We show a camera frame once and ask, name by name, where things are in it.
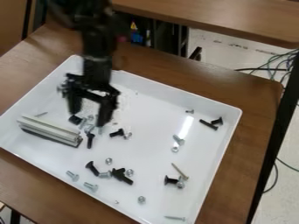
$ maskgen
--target white tray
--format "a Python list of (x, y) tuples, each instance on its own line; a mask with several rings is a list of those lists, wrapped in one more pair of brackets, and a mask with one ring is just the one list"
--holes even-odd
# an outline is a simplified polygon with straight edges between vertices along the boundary
[[(22, 114), (36, 115), (45, 111), (48, 114), (43, 118), (73, 126), (67, 121), (66, 101), (56, 93), (56, 87), (65, 80), (65, 73), (81, 74), (81, 66), (81, 57), (70, 57), (3, 114), (0, 117), (0, 146), (141, 223), (177, 223), (177, 220), (165, 219), (165, 215), (186, 217), (186, 223), (194, 223), (239, 122), (241, 110), (118, 71), (113, 72), (112, 84), (122, 92), (120, 105), (104, 134), (94, 139), (93, 149), (87, 149), (83, 131), (84, 141), (78, 149), (23, 132), (16, 122)], [(194, 109), (195, 113), (186, 114), (187, 109)], [(84, 101), (81, 114), (96, 114), (97, 110), (98, 105)], [(198, 122), (220, 116), (224, 125), (217, 131)], [(108, 133), (119, 128), (131, 131), (132, 138), (126, 141), (121, 137), (108, 137)], [(175, 134), (185, 139), (179, 153), (170, 150), (175, 145), (172, 138)], [(106, 165), (106, 158), (112, 158), (113, 164)], [(85, 168), (91, 160), (100, 172), (122, 167), (133, 169), (134, 184), (127, 185), (115, 178), (96, 178)], [(179, 176), (171, 163), (190, 176), (183, 190), (163, 184), (165, 175)], [(72, 182), (66, 171), (78, 173), (79, 181)], [(86, 189), (85, 181), (97, 184), (98, 192)], [(145, 204), (137, 203), (139, 196), (146, 198)]]

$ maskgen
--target wooden table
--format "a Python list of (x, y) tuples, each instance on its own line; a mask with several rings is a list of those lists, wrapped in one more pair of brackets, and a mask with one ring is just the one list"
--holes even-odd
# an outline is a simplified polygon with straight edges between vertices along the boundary
[[(80, 51), (74, 31), (46, 24), (0, 59), (0, 113)], [(243, 110), (197, 224), (245, 223), (282, 86), (271, 80), (121, 44), (122, 69)], [(0, 200), (41, 224), (135, 223), (6, 150), (0, 150)]]

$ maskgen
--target metal frame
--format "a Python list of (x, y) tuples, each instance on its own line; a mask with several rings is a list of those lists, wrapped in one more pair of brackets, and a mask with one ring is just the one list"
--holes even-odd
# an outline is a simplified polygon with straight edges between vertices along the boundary
[(268, 143), (264, 162), (261, 167), (259, 181), (255, 188), (254, 198), (247, 216), (247, 224), (250, 224), (254, 218), (256, 209), (260, 203), (268, 178), (271, 174), (273, 165), (278, 152), (282, 146), (283, 139), (287, 133), (289, 124), (295, 112), (299, 100), (299, 52), (297, 53), (293, 69), (289, 75), (289, 82), (285, 89), (281, 103), (277, 109), (275, 124), (272, 129), (271, 137)]

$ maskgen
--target black screw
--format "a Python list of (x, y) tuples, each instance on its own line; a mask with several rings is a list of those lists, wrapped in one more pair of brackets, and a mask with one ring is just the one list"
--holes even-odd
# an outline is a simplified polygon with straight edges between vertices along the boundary
[(88, 137), (87, 148), (91, 149), (93, 147), (93, 139), (94, 139), (95, 135), (92, 134), (92, 133), (90, 133), (90, 132), (88, 132), (87, 133), (87, 137)]
[(116, 132), (110, 133), (109, 135), (110, 135), (110, 137), (117, 137), (117, 136), (123, 137), (124, 131), (123, 131), (123, 129), (119, 129)]
[(214, 126), (214, 125), (212, 125), (211, 123), (208, 123), (208, 122), (206, 122), (206, 121), (204, 121), (204, 120), (199, 120), (199, 122), (200, 123), (203, 123), (205, 126), (208, 126), (209, 128), (211, 128), (211, 129), (213, 129), (213, 130), (217, 130), (218, 129), (218, 127), (216, 127), (216, 126)]
[(178, 179), (175, 179), (175, 178), (169, 178), (167, 177), (167, 175), (165, 176), (165, 179), (164, 179), (164, 184), (167, 185), (167, 184), (173, 184), (173, 185), (176, 185), (178, 182)]
[(215, 124), (222, 125), (222, 124), (223, 124), (222, 117), (220, 117), (220, 118), (217, 119), (217, 120), (211, 121), (211, 124), (212, 124), (212, 125), (215, 125)]
[(90, 161), (88, 164), (86, 164), (85, 167), (89, 169), (95, 177), (98, 177), (100, 175), (100, 172), (94, 167), (94, 161)]

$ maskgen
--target black cable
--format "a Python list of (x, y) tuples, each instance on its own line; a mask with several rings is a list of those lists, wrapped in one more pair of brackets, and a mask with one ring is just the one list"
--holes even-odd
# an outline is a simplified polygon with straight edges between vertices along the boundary
[(271, 191), (275, 187), (275, 185), (277, 184), (277, 180), (278, 180), (278, 168), (277, 168), (277, 165), (275, 163), (275, 182), (267, 190), (265, 190), (263, 193), (268, 193), (269, 191)]

